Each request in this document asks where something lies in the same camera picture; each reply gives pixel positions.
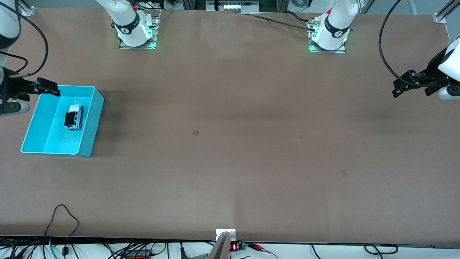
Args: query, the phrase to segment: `brown table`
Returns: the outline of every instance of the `brown table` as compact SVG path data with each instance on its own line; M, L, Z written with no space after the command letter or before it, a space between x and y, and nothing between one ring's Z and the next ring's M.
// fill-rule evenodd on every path
M347 54L319 54L298 29L176 12L156 50L132 51L104 10L38 9L38 76L106 102L89 159L22 154L32 112L0 119L1 234L42 235L64 203L83 236L459 245L459 103L392 97L382 20L357 16ZM383 48L404 73L447 41L431 16L392 16ZM25 23L12 53L41 62ZM52 235L75 227L56 220Z

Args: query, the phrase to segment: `tabletop surface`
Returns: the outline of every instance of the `tabletop surface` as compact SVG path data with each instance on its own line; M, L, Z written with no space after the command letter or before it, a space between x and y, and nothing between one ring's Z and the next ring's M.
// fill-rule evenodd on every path
M174 12L157 49L135 51L103 9L32 20L50 46L37 76L95 86L105 104L88 159L22 154L32 112L0 118L0 234L42 235L63 203L80 236L460 244L459 103L392 97L383 16L356 17L346 54L231 12ZM383 49L403 74L447 41L431 16L391 16ZM43 49L23 23L11 53L26 71ZM64 210L55 220L50 235L75 227Z

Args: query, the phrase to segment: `toy vehicle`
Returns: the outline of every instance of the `toy vehicle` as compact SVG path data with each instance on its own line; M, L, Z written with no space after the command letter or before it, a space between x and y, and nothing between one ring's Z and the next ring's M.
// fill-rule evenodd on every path
M65 113L64 127L68 130L79 130L82 127L83 110L83 106L72 104Z

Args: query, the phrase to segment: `teal cable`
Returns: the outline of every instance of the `teal cable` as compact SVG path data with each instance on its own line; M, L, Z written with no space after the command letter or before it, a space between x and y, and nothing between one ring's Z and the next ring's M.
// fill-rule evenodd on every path
M51 238L50 238L50 240L48 241L48 246L50 247L51 254L53 255L54 259L58 259L58 257L57 257L56 254L54 253L53 246L51 245Z

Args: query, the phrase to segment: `blue plastic bin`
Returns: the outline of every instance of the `blue plastic bin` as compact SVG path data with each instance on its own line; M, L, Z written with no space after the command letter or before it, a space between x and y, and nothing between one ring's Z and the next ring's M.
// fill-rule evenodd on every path
M94 86L58 86L61 97L41 94L30 120L22 153L45 156L90 157L104 98ZM82 128L64 127L65 113L72 104L84 108Z

